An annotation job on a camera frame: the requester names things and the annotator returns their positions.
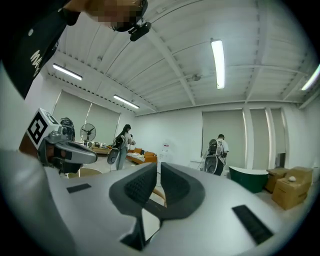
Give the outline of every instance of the green bathtub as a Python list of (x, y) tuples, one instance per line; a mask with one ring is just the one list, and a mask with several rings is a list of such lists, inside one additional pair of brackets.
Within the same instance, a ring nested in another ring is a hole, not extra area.
[(231, 180), (240, 184), (252, 193), (261, 192), (268, 181), (266, 170), (243, 169), (229, 166)]

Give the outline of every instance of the wooden table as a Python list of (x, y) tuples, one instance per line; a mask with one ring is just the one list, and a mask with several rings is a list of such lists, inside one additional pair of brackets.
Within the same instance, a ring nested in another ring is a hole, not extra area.
[(103, 155), (109, 155), (111, 149), (110, 148), (101, 148), (101, 147), (96, 147), (96, 146), (92, 146), (90, 147), (90, 149), (93, 152), (96, 152), (97, 154), (103, 154)]

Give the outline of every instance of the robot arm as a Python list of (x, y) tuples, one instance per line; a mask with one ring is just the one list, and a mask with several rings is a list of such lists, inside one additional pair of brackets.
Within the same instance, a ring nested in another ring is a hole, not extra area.
[(38, 109), (26, 134), (40, 162), (44, 166), (56, 167), (64, 173), (77, 172), (82, 164), (94, 163), (98, 159), (95, 152), (68, 140), (67, 129), (44, 109)]

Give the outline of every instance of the white ceiling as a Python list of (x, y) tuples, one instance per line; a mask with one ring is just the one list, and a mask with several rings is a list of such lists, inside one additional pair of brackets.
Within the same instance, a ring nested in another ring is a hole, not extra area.
[[(152, 30), (136, 42), (82, 13), (47, 63), (49, 77), (120, 104), (137, 115), (226, 102), (303, 103), (319, 64), (295, 18), (277, 1), (148, 0)], [(225, 89), (217, 89), (210, 38), (222, 40)], [(57, 63), (83, 76), (52, 68)], [(201, 76), (194, 81), (192, 76)]]

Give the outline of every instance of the cardboard box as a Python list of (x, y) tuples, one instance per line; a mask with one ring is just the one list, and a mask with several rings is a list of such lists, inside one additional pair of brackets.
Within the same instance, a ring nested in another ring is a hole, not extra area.
[(286, 168), (276, 168), (276, 169), (271, 169), (271, 170), (266, 170), (269, 175), (268, 175), (268, 181), (264, 188), (268, 190), (270, 193), (272, 193), (275, 189), (276, 182), (277, 180), (283, 178), (287, 172), (289, 172), (289, 169)]
[[(287, 172), (284, 178), (276, 181), (272, 199), (285, 210), (302, 203), (308, 195), (312, 182), (312, 169), (295, 167)], [(294, 176), (295, 182), (289, 181)]]

